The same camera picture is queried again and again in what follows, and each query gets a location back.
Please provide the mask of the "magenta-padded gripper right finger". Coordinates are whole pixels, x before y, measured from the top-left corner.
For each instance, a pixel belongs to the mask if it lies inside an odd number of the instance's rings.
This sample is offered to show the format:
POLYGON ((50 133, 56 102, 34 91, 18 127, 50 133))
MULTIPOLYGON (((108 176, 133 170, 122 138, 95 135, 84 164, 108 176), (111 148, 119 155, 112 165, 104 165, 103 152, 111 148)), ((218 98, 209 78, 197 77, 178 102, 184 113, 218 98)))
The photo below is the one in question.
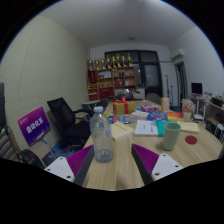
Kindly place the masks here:
POLYGON ((131 153, 145 185, 182 169, 182 166, 166 153, 158 155, 137 144, 132 145, 131 153))

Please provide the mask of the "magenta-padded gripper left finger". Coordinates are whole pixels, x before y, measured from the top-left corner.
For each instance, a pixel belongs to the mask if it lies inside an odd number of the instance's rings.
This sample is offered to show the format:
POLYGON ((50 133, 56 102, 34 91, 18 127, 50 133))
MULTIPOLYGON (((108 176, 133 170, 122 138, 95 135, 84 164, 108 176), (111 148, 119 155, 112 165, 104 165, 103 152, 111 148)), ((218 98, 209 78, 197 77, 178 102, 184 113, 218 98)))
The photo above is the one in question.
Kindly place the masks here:
POLYGON ((45 171, 82 186, 93 157, 94 146, 90 145, 67 158, 58 157, 45 171))

